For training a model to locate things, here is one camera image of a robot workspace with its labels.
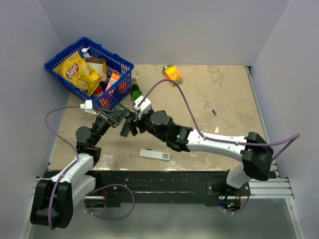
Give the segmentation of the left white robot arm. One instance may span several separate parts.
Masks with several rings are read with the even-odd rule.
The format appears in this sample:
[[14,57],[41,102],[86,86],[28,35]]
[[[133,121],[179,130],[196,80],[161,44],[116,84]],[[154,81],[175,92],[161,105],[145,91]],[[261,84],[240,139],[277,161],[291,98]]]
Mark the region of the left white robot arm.
[[88,193],[99,195],[103,191],[102,181],[87,175],[99,161],[101,149],[97,143],[111,127],[117,127],[129,114],[129,109],[119,104],[114,110],[95,111],[90,101],[81,104],[81,109],[96,118],[91,127],[81,126],[76,132],[76,145],[72,146],[75,158],[51,178],[40,179],[30,213],[33,225],[65,228],[69,225],[74,207]]

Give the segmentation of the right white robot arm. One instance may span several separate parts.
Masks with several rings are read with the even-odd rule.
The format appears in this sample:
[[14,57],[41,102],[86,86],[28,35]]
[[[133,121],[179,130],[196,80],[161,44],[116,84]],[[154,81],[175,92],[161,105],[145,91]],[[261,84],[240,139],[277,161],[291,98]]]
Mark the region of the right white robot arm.
[[153,110],[142,116],[130,112],[126,116],[125,127],[132,135],[148,132],[177,152],[207,152],[239,161],[237,167],[227,172],[222,183],[226,195],[234,195],[251,179],[269,179],[274,151],[258,133],[233,137],[204,134],[176,124],[165,111]]

